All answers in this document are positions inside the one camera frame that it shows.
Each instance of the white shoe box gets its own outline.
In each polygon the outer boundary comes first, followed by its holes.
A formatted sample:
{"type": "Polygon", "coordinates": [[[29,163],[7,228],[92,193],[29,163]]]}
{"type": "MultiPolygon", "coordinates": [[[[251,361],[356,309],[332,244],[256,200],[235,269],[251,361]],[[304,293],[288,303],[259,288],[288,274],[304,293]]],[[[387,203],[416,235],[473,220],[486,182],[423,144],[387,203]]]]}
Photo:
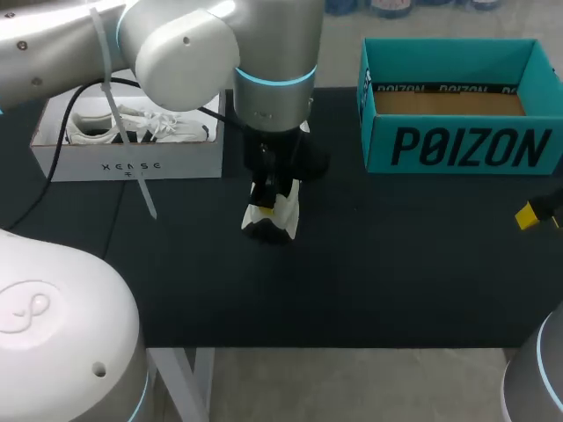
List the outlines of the white shoe box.
{"type": "MultiPolygon", "coordinates": [[[[135,80],[130,71],[114,76],[135,80]]],[[[109,104],[101,85],[86,90],[77,100],[73,113],[99,116],[110,113],[109,104]]],[[[61,129],[62,116],[74,91],[51,98],[35,130],[31,149],[43,173],[47,176],[53,162],[55,145],[61,129]]],[[[112,84],[112,94],[117,105],[136,110],[167,112],[150,101],[142,90],[112,84]]],[[[224,92],[207,105],[208,109],[224,115],[224,92]]],[[[133,143],[133,157],[122,144],[69,145],[63,144],[53,181],[129,180],[135,179],[133,166],[138,165],[146,179],[160,178],[220,178],[223,165],[224,124],[197,110],[182,113],[182,118],[197,120],[209,129],[205,142],[133,143]]]]}

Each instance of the teal shoe box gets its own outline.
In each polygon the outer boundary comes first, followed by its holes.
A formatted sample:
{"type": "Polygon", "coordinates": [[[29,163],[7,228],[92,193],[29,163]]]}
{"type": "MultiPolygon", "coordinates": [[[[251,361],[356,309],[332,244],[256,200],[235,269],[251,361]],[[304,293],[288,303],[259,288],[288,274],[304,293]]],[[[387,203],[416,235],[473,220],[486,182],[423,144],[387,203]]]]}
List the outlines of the teal shoe box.
{"type": "Polygon", "coordinates": [[[563,153],[536,40],[366,39],[357,103],[369,172],[549,175],[563,153]]]}

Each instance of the shoelace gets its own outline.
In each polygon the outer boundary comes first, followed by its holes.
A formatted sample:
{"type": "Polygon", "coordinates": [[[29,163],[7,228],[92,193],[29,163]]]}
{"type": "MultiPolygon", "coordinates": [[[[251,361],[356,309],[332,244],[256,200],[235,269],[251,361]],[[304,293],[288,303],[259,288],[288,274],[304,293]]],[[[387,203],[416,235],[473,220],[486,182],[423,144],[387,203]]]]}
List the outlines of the shoelace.
{"type": "Polygon", "coordinates": [[[175,116],[156,112],[144,112],[143,114],[146,121],[139,123],[137,127],[152,132],[151,142],[155,140],[157,135],[168,135],[176,132],[175,126],[178,123],[178,119],[175,116]]]}

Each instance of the black cable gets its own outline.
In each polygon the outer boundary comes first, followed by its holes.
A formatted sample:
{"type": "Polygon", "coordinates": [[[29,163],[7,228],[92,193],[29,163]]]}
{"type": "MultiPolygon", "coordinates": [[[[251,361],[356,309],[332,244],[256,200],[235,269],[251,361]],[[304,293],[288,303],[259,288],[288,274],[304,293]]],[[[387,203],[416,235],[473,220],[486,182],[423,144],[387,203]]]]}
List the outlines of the black cable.
{"type": "Polygon", "coordinates": [[[121,200],[123,199],[123,194],[125,193],[125,184],[127,182],[128,182],[127,180],[123,180],[121,182],[120,192],[117,195],[115,210],[113,211],[112,223],[109,226],[109,234],[107,235],[106,243],[104,244],[104,250],[102,251],[102,255],[101,255],[101,258],[103,260],[106,260],[106,255],[107,255],[107,252],[109,251],[109,245],[112,242],[113,230],[115,229],[115,224],[117,224],[117,217],[120,214],[121,200]]]}
{"type": "MultiPolygon", "coordinates": [[[[116,84],[124,84],[124,85],[134,86],[135,88],[141,88],[141,86],[137,82],[130,81],[128,79],[122,79],[120,77],[112,77],[110,80],[111,80],[111,82],[116,83],[116,84]]],[[[56,166],[59,164],[59,156],[61,155],[62,140],[64,139],[64,133],[65,133],[66,128],[67,128],[67,123],[69,122],[69,116],[70,116],[70,112],[72,111],[72,107],[74,107],[74,104],[77,102],[78,97],[80,97],[80,95],[84,91],[86,91],[88,88],[90,88],[91,86],[93,86],[95,84],[102,84],[104,82],[105,82],[104,79],[97,79],[97,80],[92,81],[92,82],[90,82],[86,85],[82,85],[80,88],[78,88],[74,92],[74,94],[72,94],[72,98],[70,99],[69,104],[67,105],[67,108],[64,111],[64,115],[62,116],[61,130],[59,132],[59,137],[56,141],[55,154],[53,155],[53,162],[51,163],[51,168],[49,169],[49,173],[47,175],[47,180],[45,181],[45,184],[41,188],[41,191],[40,191],[39,195],[37,196],[37,198],[35,199],[35,201],[29,206],[29,208],[20,217],[18,217],[16,219],[16,221],[14,221],[12,224],[7,226],[5,228],[6,230],[15,229],[22,221],[24,221],[25,218],[27,218],[27,216],[29,214],[32,213],[32,211],[40,204],[40,202],[45,197],[45,194],[47,193],[48,188],[51,186],[51,181],[53,180],[53,176],[55,175],[56,166]]],[[[239,129],[243,128],[243,126],[240,123],[237,123],[236,121],[231,120],[231,119],[227,119],[226,117],[222,116],[221,114],[212,112],[211,110],[209,110],[205,107],[200,107],[200,108],[198,108],[198,110],[202,113],[208,114],[211,117],[215,117],[216,119],[222,121],[223,123],[230,124],[230,125],[237,127],[239,129]]]]}

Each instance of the white sneaker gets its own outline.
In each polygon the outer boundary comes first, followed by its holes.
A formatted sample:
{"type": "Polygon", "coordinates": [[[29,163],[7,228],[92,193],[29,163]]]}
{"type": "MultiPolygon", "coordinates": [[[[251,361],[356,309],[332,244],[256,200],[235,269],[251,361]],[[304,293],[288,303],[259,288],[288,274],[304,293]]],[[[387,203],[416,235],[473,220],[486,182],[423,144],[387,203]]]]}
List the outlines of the white sneaker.
{"type": "Polygon", "coordinates": [[[299,180],[293,180],[288,198],[276,195],[274,209],[248,205],[241,229],[251,238],[269,244],[285,244],[296,238],[299,223],[299,180]]]}
{"type": "Polygon", "coordinates": [[[99,145],[112,143],[116,135],[119,135],[119,130],[113,125],[112,114],[89,117],[72,113],[67,124],[66,141],[70,144],[99,145]]]}
{"type": "MultiPolygon", "coordinates": [[[[177,114],[139,112],[124,105],[118,110],[131,142],[205,142],[209,129],[196,120],[182,120],[177,114]]],[[[72,114],[67,125],[69,143],[121,143],[112,114],[87,117],[72,114]]]]}

